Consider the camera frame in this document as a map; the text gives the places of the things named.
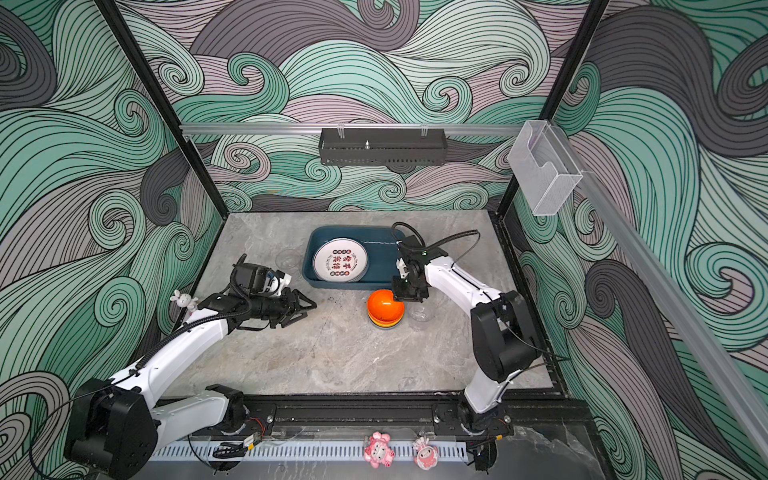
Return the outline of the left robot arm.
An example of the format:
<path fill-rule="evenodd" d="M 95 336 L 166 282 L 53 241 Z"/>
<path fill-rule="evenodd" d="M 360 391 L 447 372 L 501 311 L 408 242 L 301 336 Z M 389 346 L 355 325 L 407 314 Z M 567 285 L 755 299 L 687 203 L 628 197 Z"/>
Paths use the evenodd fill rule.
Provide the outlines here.
<path fill-rule="evenodd" d="M 215 384 L 165 406 L 158 402 L 205 351 L 248 330 L 248 321 L 261 321 L 263 329 L 285 328 L 316 309 L 290 282 L 283 271 L 238 260 L 225 289 L 202 300 L 165 339 L 112 378 L 91 379 L 78 390 L 65 458 L 113 479 L 129 479 L 157 450 L 199 430 L 240 433 L 249 410 L 239 390 Z"/>

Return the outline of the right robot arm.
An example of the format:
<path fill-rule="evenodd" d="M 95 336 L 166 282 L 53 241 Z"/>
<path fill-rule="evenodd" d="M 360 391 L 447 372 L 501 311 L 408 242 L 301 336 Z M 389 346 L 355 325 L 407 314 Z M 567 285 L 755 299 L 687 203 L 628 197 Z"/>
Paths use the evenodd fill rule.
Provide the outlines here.
<path fill-rule="evenodd" d="M 403 222 L 392 225 L 399 254 L 393 296 L 400 302 L 421 302 L 436 289 L 467 314 L 477 370 L 463 390 L 457 416 L 463 430 L 478 436 L 489 429 L 516 377 L 542 355 L 526 333 L 530 307 L 519 292 L 502 292 L 473 277 L 443 249 L 452 241 L 479 237 L 479 231 L 463 231 L 426 244 L 416 231 L 400 238 L 398 229 L 406 226 Z"/>

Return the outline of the yellow bowl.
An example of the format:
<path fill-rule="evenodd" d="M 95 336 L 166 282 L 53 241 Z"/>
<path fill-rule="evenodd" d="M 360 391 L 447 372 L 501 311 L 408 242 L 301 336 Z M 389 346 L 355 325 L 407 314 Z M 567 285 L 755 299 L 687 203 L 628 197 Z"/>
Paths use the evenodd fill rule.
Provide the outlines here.
<path fill-rule="evenodd" d="M 388 320 L 388 321 L 385 321 L 385 320 L 382 320 L 382 319 L 378 319 L 378 318 L 375 318 L 375 317 L 370 317 L 370 320 L 371 320 L 371 322 L 372 322 L 373 324 L 378 324 L 378 325 L 382 325 L 382 326 L 384 326 L 384 325 L 395 325 L 395 324 L 397 324 L 397 325 L 398 325 L 398 324 L 400 324 L 400 323 L 401 323 L 401 321 L 402 321 L 402 319 L 401 319 L 401 318 L 398 318 L 398 319 L 395 319 L 395 320 Z"/>

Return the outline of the orange top bowl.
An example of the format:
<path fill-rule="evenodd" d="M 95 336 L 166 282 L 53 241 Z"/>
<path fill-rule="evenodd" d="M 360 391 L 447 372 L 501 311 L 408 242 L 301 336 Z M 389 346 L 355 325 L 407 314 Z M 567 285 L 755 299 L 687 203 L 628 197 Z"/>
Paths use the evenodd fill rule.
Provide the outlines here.
<path fill-rule="evenodd" d="M 377 290 L 373 292 L 366 303 L 367 313 L 370 317 L 375 317 L 385 321 L 403 318 L 405 314 L 405 305 L 396 301 L 391 290 Z"/>

